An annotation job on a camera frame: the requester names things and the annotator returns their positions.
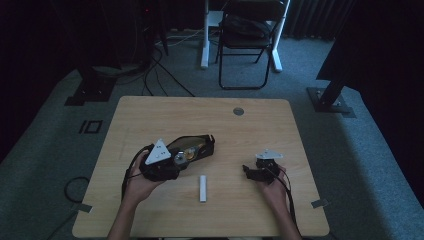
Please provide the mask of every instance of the black cable on floor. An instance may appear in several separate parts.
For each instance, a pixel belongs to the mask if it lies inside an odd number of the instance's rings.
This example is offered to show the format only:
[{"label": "black cable on floor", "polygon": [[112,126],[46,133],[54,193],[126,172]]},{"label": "black cable on floor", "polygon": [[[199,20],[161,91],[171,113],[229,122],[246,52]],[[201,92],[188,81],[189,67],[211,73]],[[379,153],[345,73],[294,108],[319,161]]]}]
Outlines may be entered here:
[{"label": "black cable on floor", "polygon": [[330,231],[329,235],[330,235],[332,238],[334,238],[334,240],[339,240],[339,238],[338,238],[338,237],[336,237],[336,236],[334,235],[334,233],[332,233],[331,231]]},{"label": "black cable on floor", "polygon": [[[160,51],[160,49],[158,49],[157,47],[155,47],[155,50],[157,50],[159,53],[161,53],[161,55],[162,55],[162,52]],[[190,94],[192,97],[195,97],[194,96],[194,94],[192,93],[192,92],[190,92],[190,90],[188,90],[183,84],[181,84],[176,78],[175,78],[175,76],[174,75],[172,75],[172,73],[170,73],[169,71],[168,71],[168,69],[166,69],[159,61],[157,61],[155,58],[152,58],[153,59],[153,61],[155,61],[156,62],[156,64],[157,65],[159,65],[166,73],[168,73],[169,74],[169,76],[171,76],[171,78],[180,86],[180,87],[182,87],[188,94]]]},{"label": "black cable on floor", "polygon": [[[84,181],[87,181],[87,184],[90,182],[90,180],[88,179],[88,178],[86,178],[86,177],[75,177],[75,178],[72,178],[71,180],[69,180],[67,183],[66,183],[66,185],[65,185],[65,188],[64,188],[64,194],[65,194],[65,197],[66,197],[66,199],[68,199],[69,201],[71,201],[72,203],[77,203],[77,204],[79,204],[79,203],[82,203],[82,199],[81,200],[79,200],[79,199],[74,199],[74,198],[72,198],[71,196],[70,196],[70,194],[68,193],[68,188],[69,188],[69,186],[73,183],[73,182],[75,182],[75,181],[78,181],[78,180],[84,180]],[[46,240],[51,240],[51,239],[53,239],[53,237],[56,235],[56,233],[63,227],[63,226],[65,226],[66,225],[66,223],[68,223],[73,217],[75,217],[75,215],[77,215],[77,213],[78,213],[78,211],[76,210],[76,211],[74,211],[74,212],[72,212],[58,227],[56,227],[56,229],[49,235],[49,237],[46,239]]]},{"label": "black cable on floor", "polygon": [[154,96],[152,91],[150,91],[149,86],[147,85],[147,78],[150,74],[150,71],[152,71],[155,68],[155,66],[156,66],[156,63],[151,65],[150,68],[146,71],[146,73],[143,76],[144,85],[143,85],[143,89],[141,90],[141,96],[144,96],[144,89],[146,89],[149,92],[150,96]]}]

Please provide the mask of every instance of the wooden table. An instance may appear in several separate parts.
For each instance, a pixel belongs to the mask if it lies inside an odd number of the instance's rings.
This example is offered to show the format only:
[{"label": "wooden table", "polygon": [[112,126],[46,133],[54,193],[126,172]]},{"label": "wooden table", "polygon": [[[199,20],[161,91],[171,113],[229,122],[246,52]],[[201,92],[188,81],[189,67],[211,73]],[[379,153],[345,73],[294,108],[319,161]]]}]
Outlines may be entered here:
[{"label": "wooden table", "polygon": [[[244,114],[233,113],[242,108]],[[323,236],[329,227],[290,104],[280,99],[122,97],[84,197],[93,207],[79,212],[76,237],[105,237],[120,204],[121,183],[142,147],[162,138],[212,134],[215,152],[193,162],[177,180],[159,186],[136,212],[131,236],[240,237],[277,236],[275,219],[242,165],[254,167],[255,154],[284,154],[292,184],[299,229]],[[207,202],[199,201],[199,177],[207,176]]]}]

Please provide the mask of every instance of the chair leg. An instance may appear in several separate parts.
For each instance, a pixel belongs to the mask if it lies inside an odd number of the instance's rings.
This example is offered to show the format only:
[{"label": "chair leg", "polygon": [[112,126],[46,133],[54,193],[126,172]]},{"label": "chair leg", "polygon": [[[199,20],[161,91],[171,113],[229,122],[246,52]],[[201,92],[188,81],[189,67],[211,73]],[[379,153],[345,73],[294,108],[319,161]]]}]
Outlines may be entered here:
[{"label": "chair leg", "polygon": [[219,40],[218,40],[218,51],[216,51],[216,57],[215,57],[215,64],[218,62],[218,55],[222,54],[222,52],[220,52],[221,46],[222,46],[222,40],[221,40],[221,33],[220,33]]},{"label": "chair leg", "polygon": [[271,66],[271,58],[272,58],[272,54],[269,52],[268,53],[268,62],[267,62],[267,66],[266,66],[266,73],[265,73],[265,80],[262,83],[262,85],[260,86],[254,86],[254,87],[225,87],[222,84],[222,59],[223,59],[223,55],[224,55],[224,46],[221,45],[219,48],[219,73],[218,73],[218,78],[219,78],[219,86],[224,89],[224,90],[259,90],[261,88],[263,88],[267,82],[268,82],[268,75],[269,75],[269,68]]},{"label": "chair leg", "polygon": [[261,50],[261,52],[259,53],[259,55],[258,55],[258,58],[256,58],[256,61],[255,61],[255,63],[258,63],[258,61],[259,61],[259,58],[261,58],[261,56],[262,56],[262,53],[264,53],[264,50],[265,49],[262,49]]}]

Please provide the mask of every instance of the dark curtain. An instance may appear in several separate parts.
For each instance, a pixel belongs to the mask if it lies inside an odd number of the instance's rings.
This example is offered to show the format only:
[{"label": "dark curtain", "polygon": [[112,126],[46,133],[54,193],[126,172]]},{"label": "dark curtain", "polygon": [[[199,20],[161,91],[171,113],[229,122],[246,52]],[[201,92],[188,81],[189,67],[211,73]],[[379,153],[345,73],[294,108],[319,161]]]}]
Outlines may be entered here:
[{"label": "dark curtain", "polygon": [[317,79],[358,90],[424,202],[424,4],[358,0]]},{"label": "dark curtain", "polygon": [[[141,27],[129,14],[134,2],[0,1],[0,162],[57,82],[76,68],[74,40],[88,65],[118,68],[133,59],[135,23]],[[142,54],[138,47],[135,56]]]}]

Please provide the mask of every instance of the person's right hand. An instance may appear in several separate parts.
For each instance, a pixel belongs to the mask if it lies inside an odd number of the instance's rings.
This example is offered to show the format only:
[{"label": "person's right hand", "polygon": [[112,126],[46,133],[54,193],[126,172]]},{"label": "person's right hand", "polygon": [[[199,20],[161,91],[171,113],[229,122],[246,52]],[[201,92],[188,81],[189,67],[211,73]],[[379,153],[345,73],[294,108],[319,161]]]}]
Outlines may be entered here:
[{"label": "person's right hand", "polygon": [[[280,178],[284,183],[284,173],[286,172],[286,169],[280,165],[278,165],[280,168],[280,174],[278,175],[278,178]],[[284,186],[278,181],[274,180],[271,184],[268,185],[266,182],[256,182],[259,190],[262,192],[262,195],[264,196],[266,202],[268,205],[272,208],[272,210],[277,209],[287,209],[286,204],[286,189]]]}]

